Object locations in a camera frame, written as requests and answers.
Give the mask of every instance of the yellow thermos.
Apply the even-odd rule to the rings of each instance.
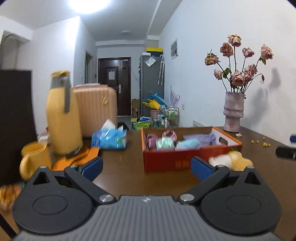
[[[78,104],[71,90],[69,71],[52,73],[46,113],[51,146],[56,154],[65,155],[83,146]]]

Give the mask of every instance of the metal screw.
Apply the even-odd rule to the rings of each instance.
[[[180,199],[184,202],[190,202],[194,200],[194,196],[192,194],[185,193],[180,196]]]
[[[104,195],[100,196],[99,199],[101,202],[111,202],[114,199],[114,197],[110,194],[104,194]]]

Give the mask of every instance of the pink vase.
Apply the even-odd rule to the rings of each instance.
[[[239,132],[240,119],[244,117],[244,94],[226,92],[224,112],[224,130]]]

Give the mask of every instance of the purple cloth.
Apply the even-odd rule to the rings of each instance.
[[[149,134],[146,138],[146,143],[149,149],[156,148],[156,141],[159,137],[156,134]]]
[[[173,130],[167,130],[163,133],[163,137],[170,137],[174,144],[176,145],[177,144],[177,135],[176,133],[173,131]]]
[[[203,134],[186,135],[186,136],[183,136],[183,138],[184,140],[198,139],[200,142],[199,147],[216,145],[216,137],[213,133],[210,133],[207,135],[203,135]]]

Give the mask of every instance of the cardboard box on floor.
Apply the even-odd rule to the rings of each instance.
[[[149,150],[146,144],[148,134],[156,134],[161,137],[168,129],[147,128],[141,129],[143,161],[145,172],[170,171],[177,169],[190,169],[190,162],[194,156],[208,161],[212,156],[226,154],[232,149],[241,150],[242,143],[224,131],[216,127],[192,127],[174,128],[178,141],[182,141],[184,135],[210,134],[216,137],[216,145],[204,146],[201,149],[178,150],[178,151],[157,151]]]
[[[137,118],[136,109],[140,109],[140,100],[139,99],[132,99],[131,100],[131,116]]]

